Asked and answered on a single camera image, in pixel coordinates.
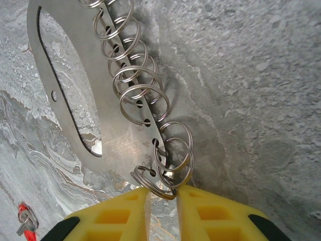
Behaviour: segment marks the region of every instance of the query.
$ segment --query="metal plate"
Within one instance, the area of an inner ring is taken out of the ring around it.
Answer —
[[[105,9],[104,21],[112,27],[112,30],[115,30],[106,6],[102,4],[100,7]],[[41,8],[44,8],[60,24],[82,61],[100,120],[101,157],[89,152],[80,138],[65,95],[41,40],[39,30]],[[101,42],[93,35],[92,20],[97,12],[98,9],[82,8],[75,0],[30,0],[27,14],[30,46],[52,110],[79,160],[92,171],[114,170],[127,181],[136,183],[129,174],[136,165],[145,163],[147,167],[155,169],[155,163],[152,160],[152,139],[160,140],[159,147],[162,149],[164,143],[145,99],[142,99],[143,108],[139,109],[132,105],[125,108],[134,118],[149,119],[150,127],[137,126],[121,114],[119,99],[112,90],[112,79],[107,74],[107,60],[100,51]],[[120,46],[120,51],[124,51],[119,38],[116,37],[112,41]],[[130,65],[127,58],[121,61]],[[52,99],[52,91],[56,92],[57,101]],[[147,175],[152,181],[157,180]]]

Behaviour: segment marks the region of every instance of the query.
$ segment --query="curved cutout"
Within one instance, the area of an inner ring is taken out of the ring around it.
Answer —
[[[102,156],[101,130],[91,86],[80,57],[69,37],[43,8],[38,18],[39,36],[48,55],[77,132],[85,148],[95,156]],[[54,102],[56,91],[51,92]]]

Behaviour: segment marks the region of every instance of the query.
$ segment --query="red object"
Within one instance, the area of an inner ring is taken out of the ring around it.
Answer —
[[[29,208],[26,205],[23,205],[23,203],[19,204],[19,213],[21,213],[24,210],[29,210]],[[30,230],[25,230],[24,235],[27,241],[37,241],[35,232],[32,232]]]

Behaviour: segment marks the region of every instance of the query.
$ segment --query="chain of rings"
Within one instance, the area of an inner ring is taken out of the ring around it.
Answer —
[[[87,8],[87,9],[99,7],[105,1],[106,0],[78,0],[79,4],[82,7]],[[107,7],[109,7],[115,1],[117,1],[117,0],[111,0],[105,4]],[[130,8],[129,8],[128,15],[119,17],[113,21],[115,26],[117,27],[116,30],[114,32],[112,32],[111,29],[109,28],[109,29],[106,29],[106,32],[104,34],[100,34],[100,33],[98,33],[97,26],[98,26],[98,22],[99,22],[101,16],[104,13],[104,9],[99,8],[98,13],[94,17],[94,20],[93,20],[93,32],[94,32],[95,37],[101,41],[102,54],[108,60],[107,71],[108,71],[108,74],[113,78],[113,82],[112,82],[113,91],[116,94],[116,96],[119,98],[119,107],[120,107],[121,113],[130,122],[133,122],[137,125],[147,125],[148,126],[148,125],[150,125],[150,122],[146,122],[146,120],[141,121],[141,120],[132,118],[125,111],[123,104],[127,103],[127,104],[135,105],[137,107],[142,107],[141,102],[136,101],[136,100],[140,99],[140,98],[144,98],[150,91],[154,91],[158,94],[158,96],[156,98],[154,98],[152,101],[150,101],[149,104],[150,105],[155,104],[155,103],[157,103],[157,101],[160,98],[163,98],[166,102],[166,105],[167,105],[164,113],[160,117],[156,118],[156,120],[155,120],[156,122],[161,122],[165,119],[165,117],[170,112],[170,101],[169,101],[169,98],[167,97],[167,95],[164,93],[164,87],[163,87],[162,80],[157,76],[158,68],[157,68],[156,62],[149,55],[146,44],[140,39],[141,25],[140,25],[139,21],[133,17],[133,12],[134,12],[134,1],[130,0]],[[112,51],[110,51],[109,53],[106,53],[106,50],[105,50],[106,43],[108,43],[108,41],[111,40],[112,38],[118,36],[121,33],[121,31],[123,31],[124,28],[126,28],[126,26],[131,21],[134,22],[136,25],[136,35],[135,35],[135,37],[126,38],[126,39],[122,40],[123,43],[130,43],[130,46],[123,53],[118,54],[118,55],[116,53],[118,53],[118,51],[119,51],[119,46],[114,46]],[[131,53],[133,52],[133,50],[135,49],[135,47],[138,44],[141,44],[143,46],[144,53],[138,53],[138,54],[131,55]],[[111,72],[111,63],[113,61],[119,61],[125,57],[128,57],[129,60],[143,58],[143,61],[140,66],[138,66],[138,65],[126,66],[126,64],[122,64],[121,68],[115,74],[113,74]],[[146,68],[147,62],[149,60],[151,61],[152,65],[153,65],[153,70]],[[128,71],[134,71],[134,73],[130,77],[125,78],[125,72],[128,72]],[[136,84],[136,85],[130,86],[125,91],[123,91],[121,89],[122,83],[129,83],[129,82],[133,81],[134,79],[139,77],[143,72],[152,77],[152,80],[150,81],[149,84]],[[136,95],[128,95],[130,92],[133,92],[134,90],[141,90],[141,92]],[[166,147],[169,143],[171,143],[173,141],[179,141],[184,146],[186,146],[188,150],[187,150],[187,153],[186,153],[183,161],[178,166],[176,166],[174,168],[168,168],[168,167],[164,166],[160,161],[160,155],[166,157],[167,153],[166,153],[166,151],[163,151],[157,147],[158,141],[154,141],[153,142],[153,159],[157,164],[156,171],[153,169],[147,168],[145,166],[136,166],[135,169],[133,170],[133,172],[130,173],[131,176],[133,177],[133,179],[137,183],[148,188],[151,192],[153,192],[157,196],[167,199],[167,200],[173,200],[176,197],[177,188],[188,182],[188,180],[191,177],[193,168],[194,168],[193,137],[192,137],[192,133],[191,133],[190,129],[185,124],[180,123],[180,122],[167,122],[160,127],[160,129],[159,129],[160,134],[162,134],[165,131],[165,129],[171,125],[179,125],[179,126],[183,127],[183,129],[186,131],[187,136],[188,136],[188,143],[186,143],[181,138],[172,137],[167,140],[164,140],[164,145]],[[179,184],[174,184],[173,181],[171,181],[166,175],[164,175],[166,172],[174,173],[174,172],[180,171],[185,166],[188,166],[188,171],[187,171],[185,178]],[[144,175],[145,171],[150,172],[150,174],[153,176],[155,176],[157,174],[160,181],[162,182],[162,184],[164,186],[166,186],[167,188],[169,188],[170,192],[160,189],[153,182],[151,182]]]

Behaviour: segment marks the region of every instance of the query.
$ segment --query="metal bracket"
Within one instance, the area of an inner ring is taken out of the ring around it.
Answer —
[[[100,7],[105,10],[104,20],[114,31],[115,26],[106,6],[102,4]],[[101,125],[101,157],[89,152],[80,138],[68,102],[41,40],[39,30],[41,8],[44,8],[60,24],[82,61]],[[165,149],[164,143],[145,99],[142,100],[143,107],[134,112],[131,111],[131,114],[142,120],[149,119],[150,127],[137,126],[121,114],[119,99],[114,95],[112,79],[107,74],[107,60],[100,52],[101,42],[93,35],[92,20],[97,11],[99,11],[98,8],[82,8],[76,0],[30,0],[27,13],[30,46],[52,110],[79,160],[92,171],[114,170],[130,183],[136,183],[129,174],[135,166],[145,163],[145,166],[155,170],[156,164],[152,159],[152,139],[159,140],[159,147],[162,150]],[[120,46],[120,51],[124,50],[119,38],[114,38],[113,41]],[[130,65],[128,58],[122,59],[122,62],[127,66]],[[128,111],[132,107],[132,105],[125,105]],[[146,173],[146,176],[152,181],[158,180],[149,173]]]

